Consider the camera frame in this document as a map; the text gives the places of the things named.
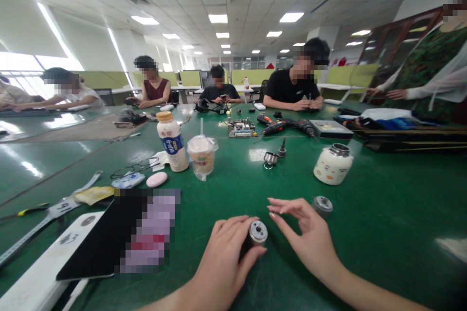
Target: white thermos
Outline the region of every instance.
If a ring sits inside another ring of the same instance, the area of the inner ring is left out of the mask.
[[[334,143],[331,147],[323,149],[313,173],[318,180],[328,185],[337,186],[347,176],[353,161],[354,158],[350,155],[350,147]]]

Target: short black hair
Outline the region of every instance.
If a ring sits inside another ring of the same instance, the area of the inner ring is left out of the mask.
[[[224,77],[224,68],[221,65],[213,66],[211,68],[211,76],[213,78],[223,78]]]
[[[138,69],[154,68],[157,70],[157,62],[154,62],[150,56],[139,56],[135,58],[135,67]]]
[[[329,65],[330,53],[331,50],[327,42],[316,37],[307,41],[305,45],[300,48],[298,55],[309,57],[317,66],[327,66]]]
[[[63,84],[76,79],[78,74],[70,72],[64,68],[54,67],[47,69],[42,74],[42,80],[46,84]]]

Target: headphones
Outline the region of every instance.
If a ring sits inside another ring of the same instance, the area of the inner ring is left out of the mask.
[[[209,104],[215,104],[214,109],[209,108]],[[202,99],[195,105],[195,111],[198,113],[207,113],[208,111],[216,112],[217,114],[226,114],[229,110],[226,104],[218,104],[209,99]]]

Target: white cable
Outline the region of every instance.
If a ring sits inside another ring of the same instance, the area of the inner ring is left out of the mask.
[[[73,289],[72,293],[70,294],[70,299],[68,300],[67,304],[62,309],[62,311],[69,311],[72,308],[74,302],[81,295],[81,293],[83,292],[88,282],[89,282],[88,278],[82,279],[78,282],[78,284],[76,285],[76,287]]]

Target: bottle label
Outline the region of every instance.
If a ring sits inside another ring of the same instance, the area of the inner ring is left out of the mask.
[[[183,148],[183,139],[181,138],[181,134],[174,138],[162,138],[161,140],[165,151],[171,156],[176,155],[178,151]]]

